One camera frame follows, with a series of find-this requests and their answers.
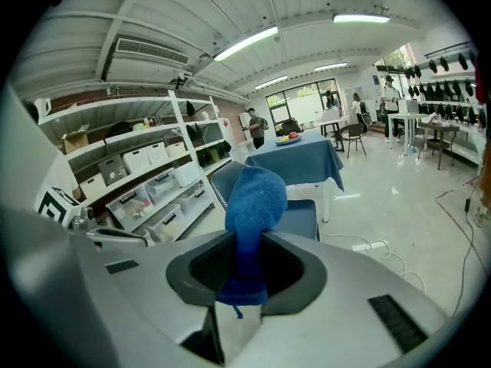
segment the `fruit plate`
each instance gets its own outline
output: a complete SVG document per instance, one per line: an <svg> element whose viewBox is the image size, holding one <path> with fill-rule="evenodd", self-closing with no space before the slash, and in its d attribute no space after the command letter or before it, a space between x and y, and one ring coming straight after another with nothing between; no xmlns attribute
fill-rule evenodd
<svg viewBox="0 0 491 368"><path fill-rule="evenodd" d="M288 139L288 140L285 140L284 142L280 142L279 140L277 140L276 146L284 146L287 144L295 143L295 142L298 142L301 138L302 138L302 135L298 135L296 138Z"/></svg>

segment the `air conditioning unit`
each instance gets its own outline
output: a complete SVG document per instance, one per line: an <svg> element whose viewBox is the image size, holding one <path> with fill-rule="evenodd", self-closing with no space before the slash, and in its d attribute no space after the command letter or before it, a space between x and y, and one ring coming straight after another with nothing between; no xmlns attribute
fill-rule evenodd
<svg viewBox="0 0 491 368"><path fill-rule="evenodd" d="M139 54L152 58L161 58L176 64L187 65L189 56L176 52L163 46L149 44L148 42L136 41L128 38L119 38L116 44L116 52Z"/></svg>

